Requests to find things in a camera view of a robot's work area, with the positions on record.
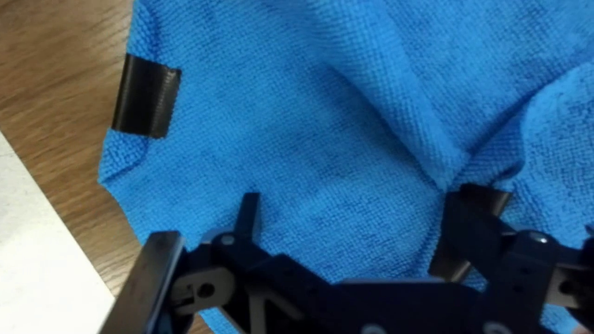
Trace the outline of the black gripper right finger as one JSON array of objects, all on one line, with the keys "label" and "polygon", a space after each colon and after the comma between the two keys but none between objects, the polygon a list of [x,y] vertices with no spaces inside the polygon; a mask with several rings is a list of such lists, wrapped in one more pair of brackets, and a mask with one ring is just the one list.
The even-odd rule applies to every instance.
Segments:
[{"label": "black gripper right finger", "polygon": [[508,201],[508,194],[475,184],[447,194],[441,236],[428,273],[460,283],[475,270],[488,283],[508,283],[516,288],[512,294],[523,294],[521,281],[527,281],[542,303],[590,310],[594,301],[590,249],[560,246],[538,231],[514,231],[501,220]]}]

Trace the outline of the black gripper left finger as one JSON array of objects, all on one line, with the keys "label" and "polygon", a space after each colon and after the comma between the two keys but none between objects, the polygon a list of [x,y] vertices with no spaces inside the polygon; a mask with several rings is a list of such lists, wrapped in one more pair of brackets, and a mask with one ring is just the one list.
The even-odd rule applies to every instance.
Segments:
[{"label": "black gripper left finger", "polygon": [[144,242],[100,334],[187,334],[193,316],[217,309],[239,334],[250,331],[246,294],[226,258],[246,251],[258,218],[258,194],[245,194],[230,233],[187,251],[176,231]]}]

